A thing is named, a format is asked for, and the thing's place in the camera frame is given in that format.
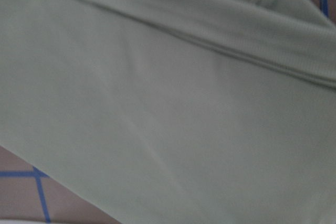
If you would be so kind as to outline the olive green long-sleeve shirt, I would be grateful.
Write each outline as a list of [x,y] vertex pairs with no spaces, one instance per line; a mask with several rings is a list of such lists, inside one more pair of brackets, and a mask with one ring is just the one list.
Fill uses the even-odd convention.
[[1,0],[1,146],[122,223],[335,223],[335,25],[309,0]]

